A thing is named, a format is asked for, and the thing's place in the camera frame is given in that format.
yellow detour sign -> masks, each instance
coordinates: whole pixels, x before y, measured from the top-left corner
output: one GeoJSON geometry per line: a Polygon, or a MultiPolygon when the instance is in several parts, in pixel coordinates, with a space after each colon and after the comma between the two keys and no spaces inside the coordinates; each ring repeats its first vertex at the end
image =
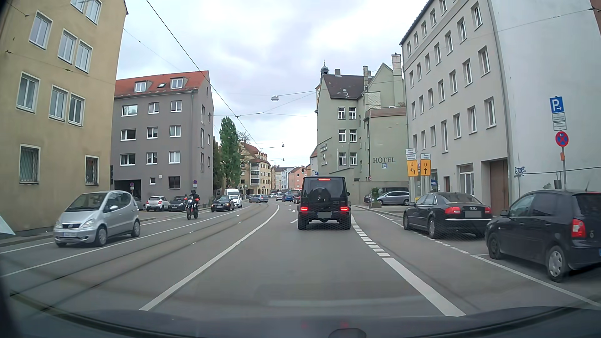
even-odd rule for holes
{"type": "Polygon", "coordinates": [[[407,161],[407,173],[409,177],[419,176],[417,172],[417,160],[407,161]]]}
{"type": "Polygon", "coordinates": [[[430,167],[431,167],[431,162],[432,160],[429,159],[422,159],[419,162],[419,168],[421,169],[421,175],[422,176],[429,176],[430,175],[430,167]]]}

red tile roof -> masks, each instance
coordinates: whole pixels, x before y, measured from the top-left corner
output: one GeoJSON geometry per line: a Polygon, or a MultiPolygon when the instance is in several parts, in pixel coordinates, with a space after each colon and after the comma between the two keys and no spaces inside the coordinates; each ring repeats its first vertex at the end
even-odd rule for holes
{"type": "Polygon", "coordinates": [[[145,95],[150,93],[176,93],[178,91],[189,91],[191,89],[199,89],[200,86],[205,82],[205,77],[210,79],[209,71],[203,70],[202,72],[186,72],[186,73],[171,73],[171,74],[160,74],[160,75],[149,75],[140,76],[138,78],[121,79],[115,82],[115,98],[130,97],[137,95],[145,95]],[[171,79],[174,78],[186,78],[183,88],[171,89],[171,79]],[[150,81],[150,84],[146,91],[136,93],[135,83],[141,81],[150,81]],[[164,83],[163,88],[157,88],[158,85],[164,83]]]}

black audi sedan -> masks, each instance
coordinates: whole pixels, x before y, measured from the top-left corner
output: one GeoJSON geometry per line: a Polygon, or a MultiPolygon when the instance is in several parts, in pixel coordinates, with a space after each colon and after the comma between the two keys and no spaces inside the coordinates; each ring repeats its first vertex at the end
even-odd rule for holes
{"type": "Polygon", "coordinates": [[[428,231],[430,238],[444,233],[484,236],[491,220],[490,207],[462,192],[430,192],[412,203],[403,214],[403,228],[428,231]]]}

silver car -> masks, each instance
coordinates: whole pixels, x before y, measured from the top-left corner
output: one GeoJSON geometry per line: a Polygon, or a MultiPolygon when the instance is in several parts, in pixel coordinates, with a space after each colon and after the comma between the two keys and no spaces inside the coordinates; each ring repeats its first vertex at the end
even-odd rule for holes
{"type": "Polygon", "coordinates": [[[68,243],[94,243],[102,247],[109,237],[125,234],[138,237],[138,205],[126,191],[81,194],[56,221],[53,234],[59,247],[68,243]]]}

black suv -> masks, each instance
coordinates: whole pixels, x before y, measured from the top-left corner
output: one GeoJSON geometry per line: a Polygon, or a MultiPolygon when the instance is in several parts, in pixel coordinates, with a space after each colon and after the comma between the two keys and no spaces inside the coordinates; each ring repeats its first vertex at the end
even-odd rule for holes
{"type": "Polygon", "coordinates": [[[306,230],[312,220],[323,223],[335,220],[342,229],[350,229],[349,195],[344,177],[304,177],[300,203],[297,207],[299,230],[306,230]]]}

